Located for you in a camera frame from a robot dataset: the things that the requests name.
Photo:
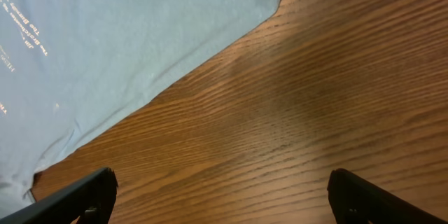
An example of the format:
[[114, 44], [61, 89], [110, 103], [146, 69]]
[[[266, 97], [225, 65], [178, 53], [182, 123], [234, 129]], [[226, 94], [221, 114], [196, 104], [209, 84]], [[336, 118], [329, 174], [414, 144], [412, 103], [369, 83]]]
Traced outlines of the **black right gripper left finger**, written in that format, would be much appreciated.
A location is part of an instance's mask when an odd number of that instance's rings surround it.
[[1, 224], [108, 224], [118, 182], [105, 167], [1, 219]]

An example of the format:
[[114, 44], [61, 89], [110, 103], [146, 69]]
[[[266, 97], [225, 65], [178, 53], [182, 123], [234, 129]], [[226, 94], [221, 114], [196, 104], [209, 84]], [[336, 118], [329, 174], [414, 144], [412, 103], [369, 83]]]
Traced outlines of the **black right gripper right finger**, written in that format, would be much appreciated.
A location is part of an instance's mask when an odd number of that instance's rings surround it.
[[331, 172], [327, 191], [337, 224], [447, 224], [346, 169]]

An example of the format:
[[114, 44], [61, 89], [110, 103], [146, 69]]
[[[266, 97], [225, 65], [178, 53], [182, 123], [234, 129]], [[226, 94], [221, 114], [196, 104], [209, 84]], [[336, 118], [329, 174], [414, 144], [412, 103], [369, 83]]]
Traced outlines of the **light blue printed t-shirt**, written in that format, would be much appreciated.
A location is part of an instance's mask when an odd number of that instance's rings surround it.
[[1, 0], [1, 215], [280, 0]]

